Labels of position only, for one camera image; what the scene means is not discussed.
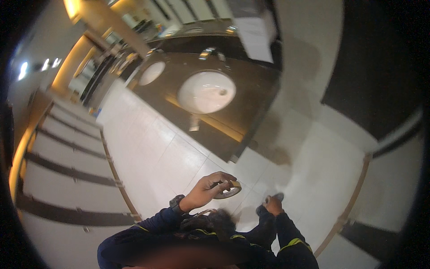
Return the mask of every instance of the masking tape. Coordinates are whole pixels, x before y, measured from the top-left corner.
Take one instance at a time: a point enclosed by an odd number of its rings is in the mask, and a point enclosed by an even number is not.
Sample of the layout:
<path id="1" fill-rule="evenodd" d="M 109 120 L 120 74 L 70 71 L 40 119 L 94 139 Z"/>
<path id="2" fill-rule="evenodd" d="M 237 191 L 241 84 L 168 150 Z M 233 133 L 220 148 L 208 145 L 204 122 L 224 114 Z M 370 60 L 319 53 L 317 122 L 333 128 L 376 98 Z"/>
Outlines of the masking tape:
<path id="1" fill-rule="evenodd" d="M 219 193 L 214 197 L 214 199 L 220 200 L 229 198 L 233 195 L 238 194 L 242 190 L 242 186 L 240 185 L 239 181 L 231 181 L 231 183 L 233 184 L 233 187 L 230 188 L 230 191 Z"/>

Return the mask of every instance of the white sink basin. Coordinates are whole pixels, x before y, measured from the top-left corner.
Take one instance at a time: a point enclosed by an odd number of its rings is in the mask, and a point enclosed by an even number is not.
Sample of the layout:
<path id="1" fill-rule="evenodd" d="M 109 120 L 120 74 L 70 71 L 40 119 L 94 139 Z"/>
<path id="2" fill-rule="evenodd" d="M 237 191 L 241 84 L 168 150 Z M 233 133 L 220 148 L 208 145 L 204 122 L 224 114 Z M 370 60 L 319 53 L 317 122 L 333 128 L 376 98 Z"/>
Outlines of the white sink basin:
<path id="1" fill-rule="evenodd" d="M 236 86 L 224 74 L 205 71 L 192 75 L 181 86 L 178 102 L 187 111 L 207 114 L 221 110 L 233 100 Z"/>
<path id="2" fill-rule="evenodd" d="M 157 77 L 161 75 L 166 67 L 165 62 L 156 62 L 151 64 L 142 74 L 139 80 L 139 85 L 146 85 L 153 82 Z"/>

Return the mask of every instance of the wristwatch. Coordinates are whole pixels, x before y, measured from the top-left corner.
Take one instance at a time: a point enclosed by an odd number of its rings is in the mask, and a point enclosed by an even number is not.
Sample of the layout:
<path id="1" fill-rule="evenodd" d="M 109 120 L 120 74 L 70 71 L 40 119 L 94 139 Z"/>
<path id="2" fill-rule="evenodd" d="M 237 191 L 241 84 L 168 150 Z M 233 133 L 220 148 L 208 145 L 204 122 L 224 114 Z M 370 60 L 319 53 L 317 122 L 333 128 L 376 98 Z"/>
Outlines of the wristwatch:
<path id="1" fill-rule="evenodd" d="M 185 195 L 180 194 L 175 196 L 172 200 L 170 200 L 169 205 L 170 208 L 173 210 L 173 212 L 176 212 L 180 215 L 186 214 L 186 212 L 182 211 L 181 208 L 179 207 L 179 202 L 184 199 Z"/>

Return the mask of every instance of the shoe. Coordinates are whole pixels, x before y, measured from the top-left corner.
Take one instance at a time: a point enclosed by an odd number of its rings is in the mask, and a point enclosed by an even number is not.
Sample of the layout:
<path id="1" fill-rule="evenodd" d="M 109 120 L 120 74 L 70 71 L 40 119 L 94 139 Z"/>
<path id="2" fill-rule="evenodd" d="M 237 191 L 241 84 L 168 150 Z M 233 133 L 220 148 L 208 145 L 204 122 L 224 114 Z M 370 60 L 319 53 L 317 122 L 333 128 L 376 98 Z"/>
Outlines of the shoe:
<path id="1" fill-rule="evenodd" d="M 276 199 L 278 199 L 279 201 L 282 202 L 282 200 L 284 200 L 285 195 L 284 195 L 283 192 L 278 192 L 275 195 L 273 195 L 272 197 L 274 197 L 274 198 L 276 198 Z"/>
<path id="2" fill-rule="evenodd" d="M 284 200 L 284 193 L 283 192 L 278 192 L 275 195 L 272 195 L 272 197 L 278 199 L 279 201 L 282 202 L 282 200 Z M 259 205 L 256 209 L 255 209 L 255 213 L 257 214 L 257 216 L 260 216 L 260 214 L 262 213 L 263 210 L 265 210 L 266 208 L 264 208 L 264 206 L 261 204 Z"/>
<path id="3" fill-rule="evenodd" d="M 255 214 L 257 214 L 257 216 L 260 216 L 261 213 L 263 213 L 263 210 L 265 210 L 266 208 L 264 208 L 264 206 L 261 204 L 259 206 L 257 206 L 257 208 L 255 209 Z"/>

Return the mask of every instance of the faucet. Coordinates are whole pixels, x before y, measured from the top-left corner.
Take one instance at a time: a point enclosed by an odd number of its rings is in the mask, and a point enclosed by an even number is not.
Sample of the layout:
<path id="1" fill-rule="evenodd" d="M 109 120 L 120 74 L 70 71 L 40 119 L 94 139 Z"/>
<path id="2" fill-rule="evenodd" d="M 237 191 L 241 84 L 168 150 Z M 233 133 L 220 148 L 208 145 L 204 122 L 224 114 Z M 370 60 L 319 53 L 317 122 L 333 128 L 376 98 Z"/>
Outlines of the faucet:
<path id="1" fill-rule="evenodd" d="M 207 60 L 209 55 L 211 55 L 212 52 L 214 52 L 214 51 L 216 51 L 218 59 L 224 63 L 224 66 L 228 70 L 231 70 L 230 66 L 228 66 L 228 64 L 227 64 L 227 61 L 225 59 L 225 55 L 222 52 L 220 52 L 219 49 L 217 49 L 216 47 L 209 47 L 209 48 L 204 49 L 199 55 L 199 60 Z"/>
<path id="2" fill-rule="evenodd" d="M 166 59 L 166 61 L 170 60 L 170 58 L 167 56 L 167 54 L 164 52 L 164 50 L 157 49 L 157 48 L 153 48 L 150 51 L 148 51 L 148 53 L 145 56 L 145 60 L 147 61 L 149 59 L 149 57 L 151 55 L 153 55 L 154 53 L 160 53 L 164 57 L 164 59 Z"/>

